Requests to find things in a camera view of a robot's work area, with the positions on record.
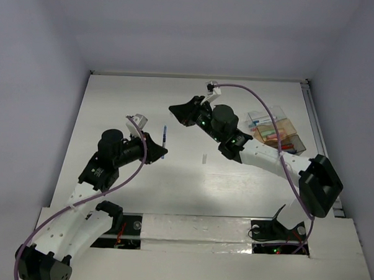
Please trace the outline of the green correction tape pen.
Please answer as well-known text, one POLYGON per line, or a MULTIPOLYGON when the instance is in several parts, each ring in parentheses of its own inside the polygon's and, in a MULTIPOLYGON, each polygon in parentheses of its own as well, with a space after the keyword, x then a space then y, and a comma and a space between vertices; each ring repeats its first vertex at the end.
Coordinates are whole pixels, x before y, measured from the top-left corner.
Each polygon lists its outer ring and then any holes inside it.
POLYGON ((263 130, 263 131, 261 131, 260 133, 261 133, 261 135, 263 135, 263 136, 266 137, 266 136, 268 136, 268 135, 275 134, 275 130, 274 130, 274 129, 263 130))

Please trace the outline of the white marker blue cap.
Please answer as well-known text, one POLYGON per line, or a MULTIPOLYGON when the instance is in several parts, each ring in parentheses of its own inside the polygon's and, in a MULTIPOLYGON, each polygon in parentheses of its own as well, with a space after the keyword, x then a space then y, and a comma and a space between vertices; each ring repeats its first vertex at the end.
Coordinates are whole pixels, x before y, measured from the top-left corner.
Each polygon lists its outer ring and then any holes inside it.
POLYGON ((260 118, 256 118, 255 120, 252 121, 252 123, 257 126, 257 125, 264 125, 264 124, 272 124, 272 122, 275 120, 277 120, 276 116, 272 116, 272 117, 263 116, 260 118))

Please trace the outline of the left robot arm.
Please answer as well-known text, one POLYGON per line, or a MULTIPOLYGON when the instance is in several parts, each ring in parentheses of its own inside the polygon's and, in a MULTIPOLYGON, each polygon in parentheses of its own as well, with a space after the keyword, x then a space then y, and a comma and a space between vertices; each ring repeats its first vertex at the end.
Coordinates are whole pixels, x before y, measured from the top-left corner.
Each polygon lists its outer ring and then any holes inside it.
POLYGON ((69 280, 76 261, 102 234, 122 228, 123 209, 104 198, 120 167, 134 161, 152 164, 167 152, 149 133, 125 139, 117 129, 104 131, 65 208, 39 225, 37 238, 29 236, 16 251, 15 280, 69 280))

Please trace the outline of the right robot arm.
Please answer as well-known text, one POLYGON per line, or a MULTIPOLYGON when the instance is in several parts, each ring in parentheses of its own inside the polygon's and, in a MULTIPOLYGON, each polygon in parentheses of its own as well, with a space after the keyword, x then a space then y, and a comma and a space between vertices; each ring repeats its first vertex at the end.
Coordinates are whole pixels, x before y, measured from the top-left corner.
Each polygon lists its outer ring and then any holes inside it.
POLYGON ((290 183, 296 198, 270 223, 270 231, 277 238, 285 238, 306 218, 326 217, 343 190, 326 156, 307 158, 265 145, 238 128, 238 116, 227 105, 211 107, 204 96, 194 96, 185 104, 170 106, 169 111, 185 127, 194 125, 206 132, 227 159, 261 168, 290 183))

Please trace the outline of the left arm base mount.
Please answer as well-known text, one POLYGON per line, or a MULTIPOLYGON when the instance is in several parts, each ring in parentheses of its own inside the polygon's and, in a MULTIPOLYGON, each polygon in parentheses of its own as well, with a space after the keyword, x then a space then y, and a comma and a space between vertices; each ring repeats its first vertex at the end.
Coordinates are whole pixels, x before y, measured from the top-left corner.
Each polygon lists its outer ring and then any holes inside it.
POLYGON ((140 214, 125 214, 123 208, 107 200, 96 206, 97 211, 106 212, 112 218, 111 228, 105 232, 107 235, 117 235, 123 231, 123 235, 140 236, 143 216, 140 214))

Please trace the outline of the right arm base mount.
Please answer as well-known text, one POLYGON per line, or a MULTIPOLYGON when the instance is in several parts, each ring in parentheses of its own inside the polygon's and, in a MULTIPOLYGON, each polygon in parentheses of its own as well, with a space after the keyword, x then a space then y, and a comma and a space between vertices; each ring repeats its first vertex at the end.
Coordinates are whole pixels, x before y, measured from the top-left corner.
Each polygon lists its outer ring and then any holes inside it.
POLYGON ((263 220, 256 219, 251 221, 251 228, 248 236, 255 242, 271 242, 271 241, 304 241, 306 237, 305 223, 301 222, 292 229, 287 229, 277 220, 278 215, 284 207, 282 206, 275 213, 273 218, 263 220))

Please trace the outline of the blue ink refill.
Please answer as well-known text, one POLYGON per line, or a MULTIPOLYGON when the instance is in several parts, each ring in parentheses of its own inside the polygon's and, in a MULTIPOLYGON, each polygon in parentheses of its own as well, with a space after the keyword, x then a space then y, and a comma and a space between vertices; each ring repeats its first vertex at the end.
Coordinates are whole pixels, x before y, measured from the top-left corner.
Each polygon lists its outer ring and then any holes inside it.
POLYGON ((166 140, 167 140, 167 126, 164 125, 163 126, 163 139, 162 139, 162 147, 165 148, 166 147, 166 140))

